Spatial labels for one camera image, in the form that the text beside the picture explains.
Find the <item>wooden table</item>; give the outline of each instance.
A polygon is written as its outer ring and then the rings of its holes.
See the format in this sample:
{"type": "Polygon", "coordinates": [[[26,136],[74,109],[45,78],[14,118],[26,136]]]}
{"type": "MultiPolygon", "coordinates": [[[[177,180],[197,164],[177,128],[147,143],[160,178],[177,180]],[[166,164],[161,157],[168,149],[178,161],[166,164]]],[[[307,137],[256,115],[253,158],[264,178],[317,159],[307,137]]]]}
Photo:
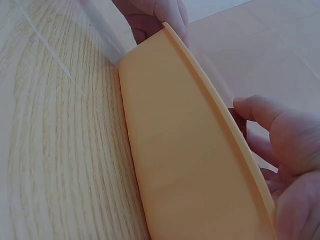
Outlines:
{"type": "Polygon", "coordinates": [[[149,238],[105,48],[75,0],[0,1],[0,239],[149,238]]]}

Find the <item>light wood surface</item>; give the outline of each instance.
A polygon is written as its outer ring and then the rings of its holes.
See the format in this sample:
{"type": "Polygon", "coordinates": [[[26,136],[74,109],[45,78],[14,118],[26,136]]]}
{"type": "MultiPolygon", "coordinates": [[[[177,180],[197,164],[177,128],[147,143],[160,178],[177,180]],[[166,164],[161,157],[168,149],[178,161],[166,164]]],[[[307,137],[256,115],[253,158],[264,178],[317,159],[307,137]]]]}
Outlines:
{"type": "Polygon", "coordinates": [[[103,48],[76,1],[0,1],[0,239],[149,238],[103,48]]]}

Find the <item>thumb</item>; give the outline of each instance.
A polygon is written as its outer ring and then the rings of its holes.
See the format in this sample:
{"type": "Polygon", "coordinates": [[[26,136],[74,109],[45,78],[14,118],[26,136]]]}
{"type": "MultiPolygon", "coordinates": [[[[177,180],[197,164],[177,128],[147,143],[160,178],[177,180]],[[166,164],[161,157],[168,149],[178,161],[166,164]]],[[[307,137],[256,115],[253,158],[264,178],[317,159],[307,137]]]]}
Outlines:
{"type": "Polygon", "coordinates": [[[276,202],[280,240],[320,239],[320,172],[300,176],[276,202]]]}

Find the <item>hand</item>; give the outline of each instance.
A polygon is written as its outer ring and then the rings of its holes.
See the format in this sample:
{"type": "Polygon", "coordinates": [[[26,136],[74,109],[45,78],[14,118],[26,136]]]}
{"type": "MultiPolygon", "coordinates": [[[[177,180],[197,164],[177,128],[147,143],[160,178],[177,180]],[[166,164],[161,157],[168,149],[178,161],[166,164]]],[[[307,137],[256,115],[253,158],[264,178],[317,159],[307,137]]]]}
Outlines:
{"type": "Polygon", "coordinates": [[[137,44],[161,30],[168,22],[188,45],[187,9],[182,0],[112,0],[129,23],[137,44]]]}
{"type": "Polygon", "coordinates": [[[276,205],[279,240],[320,239],[320,117],[260,96],[235,99],[235,111],[269,131],[248,132],[250,149],[278,168],[261,169],[276,205]]]}

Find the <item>orange plastic container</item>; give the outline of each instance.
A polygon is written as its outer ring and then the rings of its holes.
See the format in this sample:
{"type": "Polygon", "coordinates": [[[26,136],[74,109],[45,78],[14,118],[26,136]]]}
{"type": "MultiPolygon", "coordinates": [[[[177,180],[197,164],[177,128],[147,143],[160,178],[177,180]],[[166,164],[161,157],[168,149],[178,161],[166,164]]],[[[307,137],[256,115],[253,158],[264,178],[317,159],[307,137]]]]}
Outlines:
{"type": "Polygon", "coordinates": [[[119,78],[153,240],[272,240],[275,206],[234,119],[168,24],[119,78]]]}

